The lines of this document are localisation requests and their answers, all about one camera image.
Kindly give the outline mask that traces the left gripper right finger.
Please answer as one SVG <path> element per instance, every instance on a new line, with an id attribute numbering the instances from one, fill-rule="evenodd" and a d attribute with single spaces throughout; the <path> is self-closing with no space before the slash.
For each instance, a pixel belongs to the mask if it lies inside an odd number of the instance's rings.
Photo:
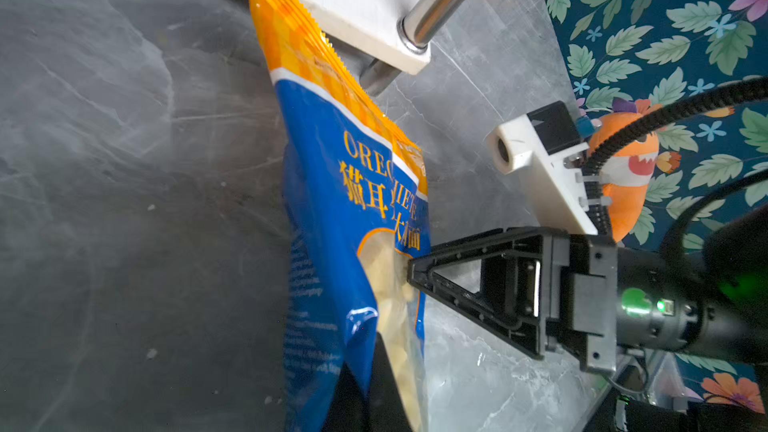
<path id="1" fill-rule="evenodd" d="M 376 335 L 368 392 L 368 430 L 373 432 L 413 431 L 380 334 Z"/>

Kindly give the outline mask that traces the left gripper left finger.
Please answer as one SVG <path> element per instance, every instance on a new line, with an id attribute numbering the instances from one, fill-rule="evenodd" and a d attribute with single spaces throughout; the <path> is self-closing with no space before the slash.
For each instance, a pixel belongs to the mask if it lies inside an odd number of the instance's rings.
<path id="1" fill-rule="evenodd" d="M 346 363 L 343 364 L 322 432 L 370 431 L 367 402 Z"/>

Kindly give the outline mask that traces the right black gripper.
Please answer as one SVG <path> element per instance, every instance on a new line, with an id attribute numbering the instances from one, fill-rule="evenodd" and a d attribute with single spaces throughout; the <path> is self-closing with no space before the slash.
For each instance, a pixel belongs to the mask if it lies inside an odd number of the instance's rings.
<path id="1" fill-rule="evenodd" d="M 407 280 L 526 356 L 542 360 L 559 342 L 593 374 L 614 373 L 621 349 L 681 351 L 702 332 L 690 275 L 605 236 L 493 229 L 410 260 Z"/>

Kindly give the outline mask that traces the blue orecchiette pasta bag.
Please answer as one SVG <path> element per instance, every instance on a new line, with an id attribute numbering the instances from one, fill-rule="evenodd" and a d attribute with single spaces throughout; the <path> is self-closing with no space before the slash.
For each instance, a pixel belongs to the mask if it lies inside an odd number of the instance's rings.
<path id="1" fill-rule="evenodd" d="M 380 334 L 411 428 L 424 431 L 424 296 L 407 280 L 430 250 L 422 152 L 299 0 L 249 5 L 288 136 L 285 427 L 321 431 L 344 363 L 368 406 Z"/>

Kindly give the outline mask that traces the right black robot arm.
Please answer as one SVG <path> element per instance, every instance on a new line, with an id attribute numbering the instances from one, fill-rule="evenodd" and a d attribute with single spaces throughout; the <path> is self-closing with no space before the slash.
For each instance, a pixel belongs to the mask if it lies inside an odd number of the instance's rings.
<path id="1" fill-rule="evenodd" d="M 527 355 L 563 349 L 590 373 L 613 372 L 619 349 L 763 363 L 767 316 L 745 296 L 767 276 L 767 233 L 750 213 L 690 259 L 683 238 L 706 205 L 681 213 L 657 254 L 619 247 L 606 207 L 592 201 L 595 233 L 497 229 L 438 246 L 407 277 Z"/>

